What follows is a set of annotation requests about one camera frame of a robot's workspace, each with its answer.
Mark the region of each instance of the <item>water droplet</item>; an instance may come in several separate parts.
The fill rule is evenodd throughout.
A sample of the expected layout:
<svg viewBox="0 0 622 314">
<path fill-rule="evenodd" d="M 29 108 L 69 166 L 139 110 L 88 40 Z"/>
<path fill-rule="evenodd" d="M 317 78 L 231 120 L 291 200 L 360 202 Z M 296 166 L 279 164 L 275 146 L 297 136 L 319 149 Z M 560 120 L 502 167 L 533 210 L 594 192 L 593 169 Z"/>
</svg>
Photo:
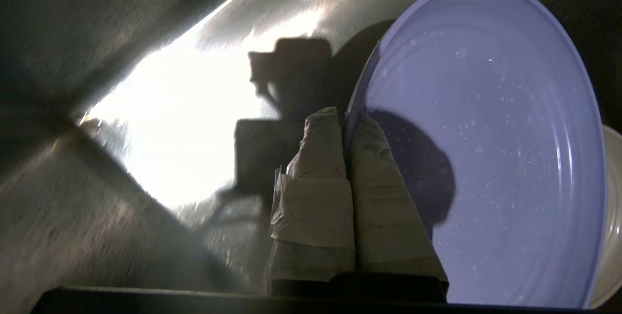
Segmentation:
<svg viewBox="0 0 622 314">
<path fill-rule="evenodd" d="M 424 181 L 424 179 L 422 177 L 417 179 L 416 186 L 417 186 L 417 190 L 419 190 L 420 192 L 422 192 L 424 190 L 424 188 L 426 187 L 426 182 Z"/>
<path fill-rule="evenodd" d="M 458 59 L 464 59 L 465 57 L 467 57 L 467 50 L 465 50 L 464 47 L 460 47 L 458 48 L 458 50 L 456 50 L 456 57 Z"/>
</svg>

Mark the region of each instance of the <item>purple plate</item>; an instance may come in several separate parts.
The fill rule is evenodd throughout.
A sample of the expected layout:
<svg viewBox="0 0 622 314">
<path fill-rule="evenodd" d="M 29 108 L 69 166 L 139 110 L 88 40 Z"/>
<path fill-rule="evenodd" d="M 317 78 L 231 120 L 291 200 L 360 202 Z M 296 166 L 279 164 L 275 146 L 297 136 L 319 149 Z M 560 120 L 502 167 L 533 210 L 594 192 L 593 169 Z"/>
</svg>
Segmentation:
<svg viewBox="0 0 622 314">
<path fill-rule="evenodd" d="M 597 103 L 537 0 L 418 0 L 356 86 L 449 276 L 449 301 L 588 307 L 606 216 Z"/>
</svg>

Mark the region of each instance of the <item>stainless steel surface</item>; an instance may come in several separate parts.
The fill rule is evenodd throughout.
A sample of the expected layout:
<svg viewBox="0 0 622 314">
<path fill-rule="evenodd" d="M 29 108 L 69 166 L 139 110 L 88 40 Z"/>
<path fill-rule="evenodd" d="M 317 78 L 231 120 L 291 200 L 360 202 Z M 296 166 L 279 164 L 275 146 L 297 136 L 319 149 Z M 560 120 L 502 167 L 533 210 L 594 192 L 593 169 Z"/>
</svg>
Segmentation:
<svg viewBox="0 0 622 314">
<path fill-rule="evenodd" d="M 111 1 L 2 8 L 6 312 L 60 283 L 258 291 L 274 168 L 415 0 Z M 620 130 L 622 0 L 542 2 Z"/>
</svg>

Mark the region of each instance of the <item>metal sink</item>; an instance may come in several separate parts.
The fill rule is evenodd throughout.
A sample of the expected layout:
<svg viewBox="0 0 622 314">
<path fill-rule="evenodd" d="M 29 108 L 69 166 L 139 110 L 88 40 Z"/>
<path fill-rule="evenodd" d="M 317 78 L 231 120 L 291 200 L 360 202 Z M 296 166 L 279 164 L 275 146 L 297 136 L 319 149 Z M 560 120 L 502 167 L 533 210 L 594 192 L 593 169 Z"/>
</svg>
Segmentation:
<svg viewBox="0 0 622 314">
<path fill-rule="evenodd" d="M 260 292 L 274 169 L 415 0 L 0 0 L 0 303 Z M 622 0 L 540 0 L 622 129 Z"/>
</svg>

